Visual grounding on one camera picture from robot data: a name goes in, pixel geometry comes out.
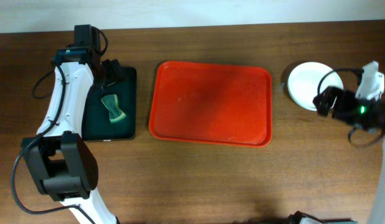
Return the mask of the green yellow sponge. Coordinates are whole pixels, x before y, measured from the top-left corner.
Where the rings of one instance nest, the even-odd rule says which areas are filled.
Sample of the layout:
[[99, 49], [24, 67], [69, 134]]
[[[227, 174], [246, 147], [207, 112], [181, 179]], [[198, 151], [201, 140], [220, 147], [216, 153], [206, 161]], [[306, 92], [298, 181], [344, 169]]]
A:
[[119, 107], [118, 96], [116, 94], [105, 95], [101, 98], [102, 104], [108, 110], [109, 121], [111, 123], [120, 122], [126, 117], [125, 112]]

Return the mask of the white plate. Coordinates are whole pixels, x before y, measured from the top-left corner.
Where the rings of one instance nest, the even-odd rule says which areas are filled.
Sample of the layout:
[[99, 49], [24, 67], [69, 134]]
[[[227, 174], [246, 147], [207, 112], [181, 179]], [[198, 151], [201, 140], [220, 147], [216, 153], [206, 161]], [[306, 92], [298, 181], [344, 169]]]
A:
[[290, 72], [288, 77], [289, 95], [304, 109], [316, 111], [313, 99], [318, 95], [318, 84], [331, 71], [332, 68], [319, 62], [301, 63]]

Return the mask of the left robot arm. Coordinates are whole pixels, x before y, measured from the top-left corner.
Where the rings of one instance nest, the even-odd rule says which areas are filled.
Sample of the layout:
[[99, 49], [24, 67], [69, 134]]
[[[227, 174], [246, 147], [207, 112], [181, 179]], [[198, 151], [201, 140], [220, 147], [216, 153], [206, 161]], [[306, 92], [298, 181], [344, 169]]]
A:
[[118, 223], [98, 191], [98, 165], [82, 139], [89, 92], [125, 79], [117, 60], [101, 60], [102, 30], [77, 25], [74, 43], [53, 58], [55, 84], [44, 121], [33, 138], [22, 141], [15, 161], [25, 160], [37, 190], [60, 202], [80, 223]]

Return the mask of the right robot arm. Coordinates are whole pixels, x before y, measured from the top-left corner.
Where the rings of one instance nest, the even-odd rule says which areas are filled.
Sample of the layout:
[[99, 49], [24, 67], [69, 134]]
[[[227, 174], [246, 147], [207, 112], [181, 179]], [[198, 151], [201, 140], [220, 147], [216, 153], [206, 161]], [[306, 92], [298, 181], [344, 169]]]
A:
[[[332, 110], [332, 118], [352, 127], [348, 141], [358, 148], [370, 147], [382, 142], [382, 163], [378, 188], [368, 218], [368, 223], [385, 223], [385, 100], [384, 75], [376, 72], [372, 77], [362, 76], [357, 92], [329, 86], [313, 98], [317, 113], [327, 116]], [[378, 137], [366, 144], [355, 144], [351, 140], [355, 131], [379, 131]]]

